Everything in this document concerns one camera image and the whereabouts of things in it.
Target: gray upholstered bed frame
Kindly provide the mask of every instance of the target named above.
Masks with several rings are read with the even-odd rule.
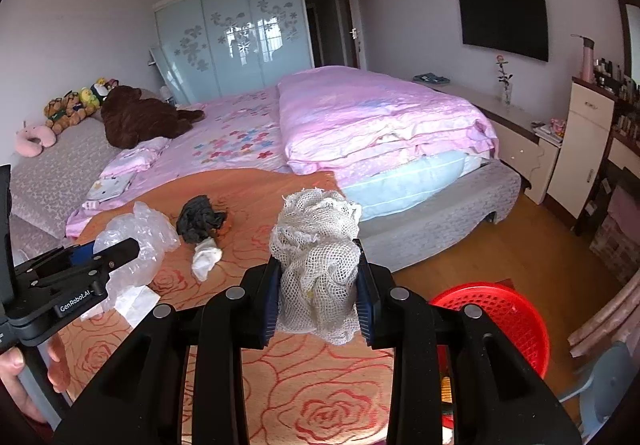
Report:
[[[520,192],[520,175],[494,160],[419,205],[360,224],[370,263],[391,271],[419,263],[464,239],[483,219],[502,221]]]

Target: blue chair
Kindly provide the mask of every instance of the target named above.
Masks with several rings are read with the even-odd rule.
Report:
[[[565,402],[580,395],[580,433],[587,441],[604,425],[618,406],[636,375],[636,367],[622,342],[577,371],[580,381],[572,389],[558,396]]]

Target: pink bottle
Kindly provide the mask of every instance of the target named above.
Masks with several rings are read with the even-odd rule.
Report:
[[[582,71],[580,72],[580,78],[585,82],[593,84],[595,82],[595,76],[593,75],[593,48],[595,42],[590,38],[583,37],[582,35],[571,35],[571,37],[580,37],[584,40],[584,47],[582,48]]]

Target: tv stand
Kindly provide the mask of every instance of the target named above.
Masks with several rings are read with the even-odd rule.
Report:
[[[525,195],[538,205],[542,203],[560,149],[533,131],[531,122],[536,118],[519,107],[504,105],[496,96],[463,86],[437,86],[424,82],[417,84],[460,96],[480,109],[491,121],[498,135],[498,157],[529,182],[530,187],[525,190]]]

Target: flat screen tv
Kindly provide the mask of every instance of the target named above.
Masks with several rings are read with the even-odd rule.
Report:
[[[545,0],[460,0],[462,41],[549,61]]]

